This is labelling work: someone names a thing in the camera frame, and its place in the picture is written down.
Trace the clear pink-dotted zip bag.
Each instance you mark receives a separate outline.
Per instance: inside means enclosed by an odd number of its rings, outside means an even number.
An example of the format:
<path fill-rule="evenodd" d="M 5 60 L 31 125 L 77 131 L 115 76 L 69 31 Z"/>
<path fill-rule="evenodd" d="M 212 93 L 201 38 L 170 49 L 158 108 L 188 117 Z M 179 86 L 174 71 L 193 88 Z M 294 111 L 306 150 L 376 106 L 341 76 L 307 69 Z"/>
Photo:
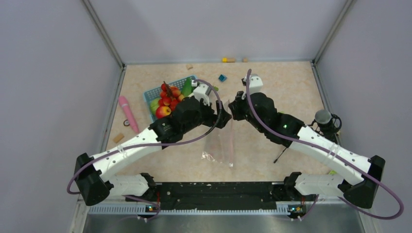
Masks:
<path fill-rule="evenodd" d="M 201 159 L 214 163 L 224 164 L 229 168 L 234 167 L 234 131 L 233 118 L 229 115 L 229 120 L 222 128 L 215 128 L 206 136 L 206 143 L 203 148 Z"/>

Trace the red cherry bunch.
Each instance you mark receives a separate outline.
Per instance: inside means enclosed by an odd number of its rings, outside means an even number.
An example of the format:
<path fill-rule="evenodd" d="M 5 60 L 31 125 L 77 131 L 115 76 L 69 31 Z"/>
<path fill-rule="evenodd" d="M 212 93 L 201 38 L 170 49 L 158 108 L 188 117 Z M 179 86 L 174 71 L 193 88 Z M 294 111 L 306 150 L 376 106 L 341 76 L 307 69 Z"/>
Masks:
<path fill-rule="evenodd" d="M 169 107 L 171 111 L 174 111 L 176 106 L 183 101 L 185 95 L 176 86 L 163 82 L 160 86 L 161 91 L 159 93 L 160 99 L 157 101 L 159 107 Z"/>

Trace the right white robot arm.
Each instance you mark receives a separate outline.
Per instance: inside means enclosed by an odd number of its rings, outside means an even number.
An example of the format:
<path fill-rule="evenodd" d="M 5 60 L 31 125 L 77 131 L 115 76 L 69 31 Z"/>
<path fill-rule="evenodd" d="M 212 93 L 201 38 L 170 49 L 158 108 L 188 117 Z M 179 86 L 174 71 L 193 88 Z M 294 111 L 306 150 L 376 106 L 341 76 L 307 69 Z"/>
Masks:
<path fill-rule="evenodd" d="M 381 181 L 386 161 L 375 155 L 365 157 L 342 148 L 298 118 L 278 112 L 274 101 L 257 92 L 239 91 L 229 104 L 234 120 L 246 120 L 267 139 L 299 151 L 324 164 L 336 175 L 307 175 L 294 172 L 287 177 L 285 194 L 291 200 L 303 195 L 343 198 L 350 204 L 370 209 Z"/>

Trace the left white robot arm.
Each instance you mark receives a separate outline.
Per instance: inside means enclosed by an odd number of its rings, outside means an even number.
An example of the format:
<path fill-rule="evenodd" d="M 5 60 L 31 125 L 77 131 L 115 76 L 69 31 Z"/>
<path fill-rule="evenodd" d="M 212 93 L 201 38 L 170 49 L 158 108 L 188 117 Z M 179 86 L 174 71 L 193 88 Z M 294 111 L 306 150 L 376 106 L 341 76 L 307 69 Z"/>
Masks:
<path fill-rule="evenodd" d="M 184 134 L 204 125 L 209 129 L 222 129 L 231 119 L 220 100 L 216 110 L 204 100 L 184 98 L 169 115 L 157 119 L 132 139 L 116 148 L 89 156 L 83 153 L 76 158 L 70 184 L 75 183 L 87 206 L 96 205 L 110 195 L 115 185 L 110 179 L 119 171 L 151 153 L 170 146 L 183 145 Z"/>

